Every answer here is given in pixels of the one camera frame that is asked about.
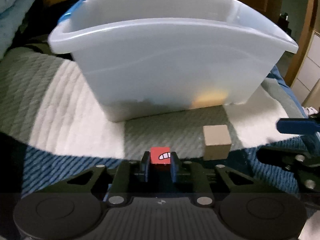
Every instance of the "blanket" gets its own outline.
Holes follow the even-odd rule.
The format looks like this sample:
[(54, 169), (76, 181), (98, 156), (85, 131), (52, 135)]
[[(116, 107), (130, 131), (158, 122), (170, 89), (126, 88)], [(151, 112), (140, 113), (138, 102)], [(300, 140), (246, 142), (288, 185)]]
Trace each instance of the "blanket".
[(266, 78), (243, 105), (214, 106), (109, 122), (73, 61), (9, 51), (0, 63), (0, 131), (28, 145), (23, 193), (28, 194), (97, 163), (139, 160), (152, 146), (168, 146), (181, 159), (203, 155), (202, 126), (228, 126), (232, 147), (225, 163), (286, 191), (297, 191), (292, 174), (257, 162), (267, 144), (306, 149), (297, 135), (280, 134), (279, 118), (303, 114), (276, 79)]

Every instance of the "blue handle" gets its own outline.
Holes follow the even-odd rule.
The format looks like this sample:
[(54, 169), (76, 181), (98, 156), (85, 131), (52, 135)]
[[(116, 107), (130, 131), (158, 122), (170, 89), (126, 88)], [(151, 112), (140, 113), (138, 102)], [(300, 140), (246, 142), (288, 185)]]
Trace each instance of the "blue handle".
[(320, 132), (320, 124), (311, 118), (280, 118), (277, 130), (289, 134), (314, 134)]
[(72, 14), (76, 9), (78, 9), (78, 8), (82, 5), (82, 3), (83, 3), (84, 1), (85, 1), (85, 0), (79, 0), (79, 1), (76, 2), (73, 6), (71, 6), (71, 8), (70, 8), (68, 11), (66, 11), (66, 12), (64, 13), (64, 15), (62, 15), (62, 16), (60, 17), (60, 19), (58, 20), (58, 23), (63, 22), (63, 21), (66, 20), (66, 19), (69, 19), (69, 18), (71, 17), (71, 14)]

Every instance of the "white drawer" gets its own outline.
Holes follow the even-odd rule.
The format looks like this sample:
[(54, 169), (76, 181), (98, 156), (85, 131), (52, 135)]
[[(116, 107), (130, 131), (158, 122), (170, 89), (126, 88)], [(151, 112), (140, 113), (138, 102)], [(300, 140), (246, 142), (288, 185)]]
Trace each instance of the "white drawer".
[(301, 83), (299, 79), (296, 79), (291, 89), (295, 94), (295, 96), (297, 97), (300, 104), (303, 103), (303, 101), (306, 99), (306, 97), (310, 93), (310, 91)]
[(320, 37), (315, 34), (313, 35), (308, 57), (320, 66)]
[(320, 67), (317, 66), (311, 59), (306, 57), (301, 70), (298, 74), (298, 79), (311, 90), (320, 78)]

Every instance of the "round black motor cover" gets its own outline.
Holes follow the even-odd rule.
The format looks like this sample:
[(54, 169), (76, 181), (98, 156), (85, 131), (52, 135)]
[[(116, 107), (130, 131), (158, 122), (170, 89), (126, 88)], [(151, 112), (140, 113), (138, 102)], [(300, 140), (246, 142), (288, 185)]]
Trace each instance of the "round black motor cover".
[(32, 193), (18, 202), (13, 219), (31, 238), (59, 240), (86, 232), (101, 213), (100, 202), (90, 193)]
[(230, 194), (219, 212), (234, 233), (254, 240), (298, 237), (307, 220), (304, 205), (286, 193)]

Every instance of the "wooden post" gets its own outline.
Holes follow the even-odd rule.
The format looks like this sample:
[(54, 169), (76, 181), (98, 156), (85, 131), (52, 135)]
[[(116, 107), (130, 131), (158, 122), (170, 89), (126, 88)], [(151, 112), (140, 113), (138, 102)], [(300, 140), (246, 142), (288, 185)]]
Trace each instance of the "wooden post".
[(288, 86), (292, 86), (301, 68), (304, 57), (307, 53), (312, 32), (316, 22), (316, 14), (318, 9), (318, 0), (308, 0), (306, 16), (304, 19), (303, 29), (299, 38), (299, 49), (297, 54), (292, 58), (288, 71), (284, 77), (284, 81)]

